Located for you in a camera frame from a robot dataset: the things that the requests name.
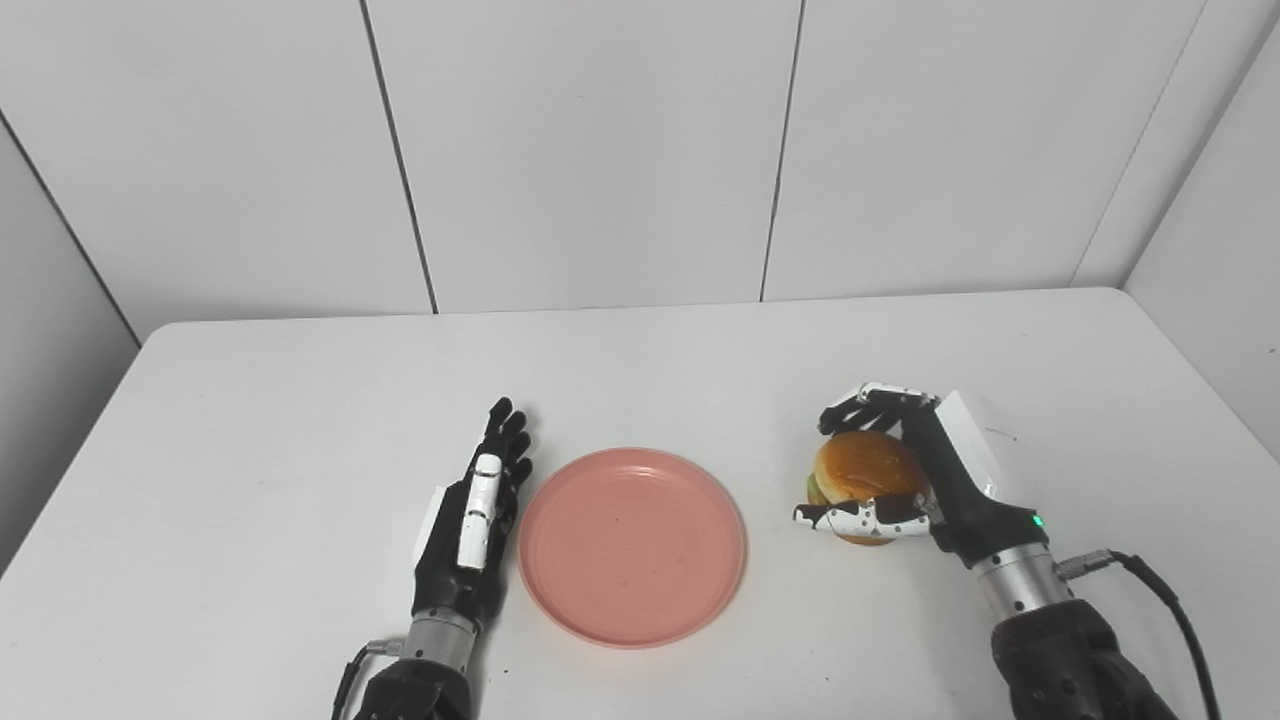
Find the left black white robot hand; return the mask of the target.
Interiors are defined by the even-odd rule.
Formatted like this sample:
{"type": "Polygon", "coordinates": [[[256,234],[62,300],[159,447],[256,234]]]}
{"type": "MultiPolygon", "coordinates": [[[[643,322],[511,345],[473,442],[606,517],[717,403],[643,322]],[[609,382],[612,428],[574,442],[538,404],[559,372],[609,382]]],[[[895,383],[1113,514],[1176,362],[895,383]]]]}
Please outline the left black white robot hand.
{"type": "Polygon", "coordinates": [[[485,626],[499,612],[518,492],[532,473],[526,425],[526,414],[499,398],[463,477],[436,491],[413,570],[412,615],[448,610],[485,626]]]}

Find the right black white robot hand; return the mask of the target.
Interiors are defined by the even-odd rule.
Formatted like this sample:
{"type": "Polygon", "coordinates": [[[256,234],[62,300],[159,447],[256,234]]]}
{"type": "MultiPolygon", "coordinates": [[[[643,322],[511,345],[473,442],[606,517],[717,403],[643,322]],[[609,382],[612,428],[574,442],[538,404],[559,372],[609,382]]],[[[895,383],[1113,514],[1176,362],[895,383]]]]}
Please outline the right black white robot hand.
{"type": "Polygon", "coordinates": [[[1009,498],[989,429],[957,391],[868,382],[826,407],[818,430],[797,524],[869,546],[929,536],[966,568],[1050,542],[1039,514],[1009,498]]]}

